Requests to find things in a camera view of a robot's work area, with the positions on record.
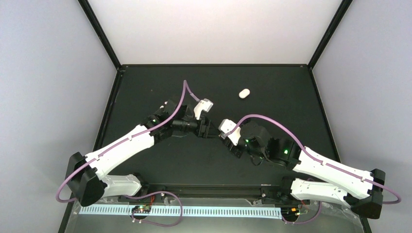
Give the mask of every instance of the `black table surface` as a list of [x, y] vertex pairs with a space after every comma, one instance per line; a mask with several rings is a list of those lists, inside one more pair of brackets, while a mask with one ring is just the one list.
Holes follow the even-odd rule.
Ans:
[[[103, 138], [106, 146], [131, 131], [171, 97], [180, 98], [183, 80], [200, 99], [214, 105], [207, 116], [219, 125], [247, 114], [271, 117], [289, 128], [305, 146], [336, 160], [327, 125], [306, 66], [139, 65], [123, 66], [123, 76]], [[251, 94], [239, 98], [248, 88]], [[186, 95], [185, 103], [195, 106]], [[275, 138], [290, 138], [277, 126], [256, 119]], [[232, 155], [218, 139], [189, 134], [171, 137], [131, 157], [112, 175], [140, 173], [149, 183], [199, 185], [279, 185], [284, 176], [304, 178], [281, 166], [251, 164]]]

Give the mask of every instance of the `black metal frame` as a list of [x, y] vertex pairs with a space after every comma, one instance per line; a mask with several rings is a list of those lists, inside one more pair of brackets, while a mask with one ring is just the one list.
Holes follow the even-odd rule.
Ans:
[[[112, 87], [112, 90], [110, 92], [110, 96], [109, 96], [109, 100], [108, 100], [108, 103], [107, 103], [107, 106], [106, 106], [106, 110], [104, 112], [102, 123], [100, 125], [99, 132], [98, 132], [98, 135], [97, 135], [97, 139], [96, 139], [96, 142], [95, 142], [95, 145], [94, 145], [94, 148], [93, 148], [93, 150], [98, 150], [102, 147], [105, 130], [106, 130], [107, 123], [109, 121], [109, 118], [110, 118], [110, 115], [111, 115], [111, 112], [112, 112], [112, 109], [113, 109], [114, 101], [116, 99], [116, 95], [118, 93], [120, 83], [122, 81], [124, 70], [121, 69], [121, 63], [118, 60], [112, 46], [110, 45], [109, 40], [107, 39], [107, 37], [106, 37], [99, 21], [97, 20], [97, 17], [94, 14], [88, 0], [78, 0], [78, 2], [80, 3], [81, 7], [83, 8], [87, 18], [89, 19], [91, 25], [93, 26], [93, 29], [96, 32], [98, 38], [102, 42], [102, 45], [106, 49], [106, 52], [109, 55], [110, 59], [112, 60], [113, 65], [117, 69], [117, 73], [116, 73], [116, 77], [115, 77], [115, 80], [114, 80], [114, 83], [113, 83], [113, 87]], [[329, 124], [327, 122], [325, 110], [323, 108], [323, 104], [322, 104], [322, 101], [321, 101], [321, 98], [320, 98], [320, 95], [319, 95], [319, 91], [318, 91], [318, 88], [317, 88], [316, 81], [315, 81], [315, 78], [313, 76], [312, 70], [313, 70], [314, 66], [316, 65], [316, 62], [319, 60], [322, 52], [325, 50], [329, 40], [331, 39], [333, 33], [335, 32], [335, 30], [338, 27], [340, 21], [342, 20], [343, 16], [345, 15], [345, 12], [349, 8], [351, 2], [352, 2], [352, 0], [342, 0], [337, 12], [335, 13], [335, 15], [334, 15], [331, 23], [329, 24], [324, 36], [322, 37], [318, 47], [316, 48], [315, 53], [313, 54], [311, 60], [308, 63], [308, 70], [309, 70], [310, 77], [312, 79], [313, 88], [316, 91], [319, 106], [321, 107], [322, 115], [324, 117], [324, 121], [325, 121], [326, 126], [327, 126], [327, 131], [328, 131], [328, 134], [329, 134], [330, 143], [333, 146], [333, 150], [335, 152], [335, 155], [336, 155], [336, 158], [337, 158], [338, 162], [340, 162], [340, 158], [339, 158], [339, 155], [338, 155], [338, 151], [336, 149], [336, 145], [335, 145], [334, 140], [333, 140], [333, 136], [332, 136]], [[216, 190], [215, 194], [212, 193], [212, 192], [208, 192], [205, 189], [207, 187], [202, 187], [202, 189], [199, 189], [199, 190], [197, 190], [195, 188], [195, 185], [190, 185], [190, 186], [186, 186], [186, 187], [188, 189], [190, 189], [189, 193], [191, 193], [191, 194], [189, 194], [189, 195], [191, 197], [196, 197], [197, 194], [194, 194], [196, 192], [199, 192], [200, 196], [202, 196], [202, 197], [206, 197], [208, 195], [214, 196], [214, 197], [216, 197], [216, 195], [227, 195], [227, 192], [225, 193], [225, 189], [227, 189], [227, 187], [222, 188], [222, 189], [219, 189], [218, 187], [209, 187], [212, 190]], [[239, 195], [241, 195], [241, 196], [242, 196], [242, 194], [241, 194], [242, 189], [244, 189], [244, 191], [245, 191], [244, 197], [247, 197], [249, 195], [250, 197], [253, 197], [254, 199], [259, 196], [259, 192], [261, 192], [261, 190], [262, 190], [262, 187], [241, 187], [241, 186], [237, 186], [237, 187], [233, 187], [233, 188], [238, 189]], [[59, 228], [59, 233], [64, 233], [65, 232], [72, 208], [73, 208], [73, 203], [68, 203], [67, 207], [66, 207], [66, 210], [65, 210], [65, 213], [64, 213], [64, 216], [63, 216], [63, 219], [62, 219], [62, 222], [61, 222], [61, 225], [60, 225], [60, 228]], [[371, 233], [372, 231], [371, 231], [371, 228], [369, 226], [368, 220], [366, 218], [362, 218], [362, 217], [360, 218], [360, 220], [361, 220], [361, 223], [363, 225], [364, 232], [365, 233]]]

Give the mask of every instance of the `white capsule-shaped object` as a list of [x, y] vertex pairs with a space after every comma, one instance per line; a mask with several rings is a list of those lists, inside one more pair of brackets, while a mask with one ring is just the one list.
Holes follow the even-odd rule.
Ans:
[[246, 98], [248, 95], [250, 94], [250, 90], [249, 89], [243, 89], [241, 92], [239, 92], [239, 97], [241, 99]]

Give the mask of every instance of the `gray wall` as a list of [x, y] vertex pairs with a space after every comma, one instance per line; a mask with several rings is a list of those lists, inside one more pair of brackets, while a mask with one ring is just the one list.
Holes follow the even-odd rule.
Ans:
[[68, 158], [92, 150], [115, 69], [77, 1], [0, 10], [0, 232], [57, 232], [54, 194]]
[[[386, 172], [403, 202], [383, 206], [373, 232], [411, 232], [412, 4], [353, 1], [314, 69], [345, 164]], [[385, 200], [393, 200], [384, 193]]]

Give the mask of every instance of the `purple cable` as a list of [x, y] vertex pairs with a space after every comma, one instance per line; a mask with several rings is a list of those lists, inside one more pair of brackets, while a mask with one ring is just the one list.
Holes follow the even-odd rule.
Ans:
[[[233, 133], [233, 132], [235, 131], [235, 129], [236, 129], [237, 127], [239, 127], [240, 124], [242, 124], [242, 122], [244, 122], [247, 118], [251, 118], [251, 117], [260, 118], [260, 119], [266, 120], [266, 121], [268, 121], [268, 122], [276, 125], [276, 126], [279, 127], [281, 130], [285, 131], [290, 137], [292, 137], [293, 140], [298, 144], [298, 146], [300, 147], [300, 149], [301, 149], [307, 156], [309, 156], [309, 158], [313, 159], [314, 161], [316, 161], [316, 162], [318, 162], [318, 163], [320, 163], [320, 164], [323, 163], [322, 160], [320, 160], [320, 159], [318, 159], [318, 158], [315, 158], [314, 156], [312, 156], [311, 154], [309, 154], [309, 152], [306, 151], [306, 149], [305, 149], [305, 147], [303, 146], [303, 144], [299, 141], [299, 139], [298, 139], [290, 130], [288, 130], [285, 126], [283, 126], [283, 125], [280, 124], [279, 122], [277, 122], [277, 121], [275, 121], [275, 120], [273, 120], [273, 119], [271, 119], [271, 118], [269, 118], [269, 117], [267, 117], [267, 116], [262, 116], [262, 115], [259, 115], [259, 114], [249, 114], [249, 115], [246, 115], [246, 116], [242, 117], [242, 119], [240, 119], [240, 121], [236, 124], [236, 126], [235, 126], [230, 132], [225, 133], [224, 136], [228, 136], [229, 134]], [[337, 166], [335, 166], [335, 165], [326, 163], [326, 166], [331, 167], [331, 168], [333, 168], [333, 169], [336, 169], [336, 170], [341, 171], [341, 172], [343, 172], [343, 173], [345, 173], [345, 174], [348, 174], [348, 175], [350, 175], [350, 176], [353, 176], [353, 177], [355, 177], [355, 178], [357, 178], [357, 179], [362, 180], [362, 177], [361, 177], [361, 176], [358, 176], [358, 175], [356, 175], [356, 174], [354, 174], [354, 173], [352, 173], [352, 172], [350, 172], [350, 171], [346, 171], [346, 170], [344, 170], [344, 169], [342, 169], [342, 168], [340, 168], [340, 167], [337, 167]], [[402, 201], [401, 196], [400, 196], [397, 192], [395, 192], [394, 190], [392, 190], [392, 189], [390, 189], [390, 188], [388, 188], [388, 187], [386, 187], [386, 186], [384, 186], [384, 185], [381, 185], [381, 184], [379, 184], [379, 183], [377, 183], [377, 182], [375, 182], [375, 181], [369, 180], [369, 179], [365, 179], [365, 181], [368, 182], [368, 183], [371, 183], [371, 184], [373, 184], [373, 185], [375, 185], [375, 186], [377, 186], [377, 187], [379, 187], [379, 188], [382, 188], [382, 189], [384, 189], [384, 190], [386, 190], [386, 191], [388, 191], [388, 192], [390, 192], [390, 193], [392, 193], [393, 195], [396, 196], [397, 200], [384, 201], [384, 202], [382, 202], [383, 204], [397, 204], [397, 203], [400, 203], [400, 202]]]
[[182, 221], [182, 218], [183, 218], [183, 205], [182, 205], [182, 202], [180, 201], [180, 199], [175, 194], [173, 194], [171, 192], [167, 192], [167, 191], [158, 191], [158, 192], [150, 193], [150, 194], [147, 194], [147, 195], [144, 195], [144, 196], [141, 196], [141, 197], [132, 197], [132, 196], [129, 196], [129, 195], [124, 195], [124, 196], [127, 197], [127, 198], [130, 198], [130, 199], [139, 200], [139, 199], [147, 198], [147, 197], [150, 197], [150, 196], [153, 196], [153, 195], [156, 195], [156, 194], [161, 194], [161, 193], [169, 194], [172, 197], [176, 198], [176, 200], [179, 202], [180, 215], [179, 215], [179, 218], [178, 218], [177, 221], [175, 221], [172, 224], [161, 224], [161, 223], [147, 221], [147, 220], [135, 219], [136, 210], [133, 211], [133, 213], [132, 213], [132, 219], [133, 220], [138, 220], [138, 221], [141, 221], [141, 222], [144, 222], [144, 223], [149, 223], [149, 224], [152, 224], [152, 225], [156, 225], [156, 226], [159, 226], [159, 227], [173, 227], [173, 226], [176, 226], [177, 224], [179, 224]]
[[320, 201], [320, 202], [319, 202], [318, 212], [317, 212], [316, 215], [313, 216], [311, 219], [308, 219], [308, 220], [303, 221], [303, 222], [289, 222], [289, 221], [287, 221], [287, 220], [282, 216], [282, 220], [283, 220], [285, 223], [290, 223], [290, 224], [306, 224], [306, 223], [310, 223], [310, 222], [314, 221], [314, 220], [321, 214], [321, 211], [322, 211], [322, 202]]
[[[159, 127], [162, 127], [162, 126], [165, 125], [167, 122], [169, 122], [169, 121], [177, 114], [177, 111], [179, 111], [180, 106], [182, 106], [183, 100], [184, 100], [184, 98], [185, 98], [185, 92], [186, 92], [186, 90], [188, 90], [189, 94], [194, 98], [195, 101], [197, 101], [197, 102], [200, 101], [199, 98], [197, 98], [197, 97], [195, 96], [195, 94], [193, 94], [193, 92], [190, 90], [189, 85], [188, 85], [188, 82], [186, 82], [186, 80], [183, 80], [182, 96], [180, 97], [180, 101], [179, 101], [178, 105], [176, 106], [176, 109], [174, 110], [174, 112], [172, 113], [172, 115], [170, 115], [170, 117], [167, 118], [167, 119], [166, 119], [165, 121], [163, 121], [162, 123], [160, 123], [160, 124], [158, 124], [158, 125], [156, 125], [156, 126], [154, 126], [154, 127], [151, 127], [150, 129], [146, 129], [146, 130], [144, 130], [144, 131], [142, 131], [142, 132], [139, 132], [139, 133], [137, 133], [137, 134], [132, 135], [132, 138], [137, 137], [137, 136], [139, 136], [139, 135], [141, 135], [141, 134], [144, 134], [144, 133], [153, 131], [153, 130], [155, 130], [155, 129], [158, 129]], [[100, 153], [100, 154], [98, 155], [98, 158], [102, 157], [104, 154], [106, 154], [107, 152], [109, 152], [111, 149], [117, 147], [118, 145], [120, 145], [120, 144], [122, 144], [122, 143], [124, 143], [124, 142], [126, 142], [126, 141], [128, 141], [128, 140], [129, 140], [128, 138], [125, 138], [125, 139], [117, 142], [116, 144], [112, 145], [111, 147], [105, 149], [102, 153]], [[68, 199], [68, 200], [62, 200], [62, 199], [60, 199], [60, 193], [62, 192], [64, 186], [66, 186], [66, 184], [67, 184], [77, 173], [79, 173], [82, 169], [84, 169], [85, 167], [87, 167], [89, 164], [91, 164], [91, 163], [94, 162], [95, 160], [96, 160], [96, 159], [92, 159], [92, 160], [90, 160], [89, 162], [83, 164], [83, 165], [80, 166], [78, 169], [76, 169], [73, 173], [71, 173], [71, 174], [63, 181], [63, 183], [60, 185], [60, 187], [58, 188], [57, 193], [56, 193], [56, 200], [57, 200], [58, 202], [60, 202], [60, 203], [66, 203], [66, 202], [71, 202], [71, 201], [75, 201], [75, 200], [76, 200], [76, 198], [71, 198], [71, 199]]]

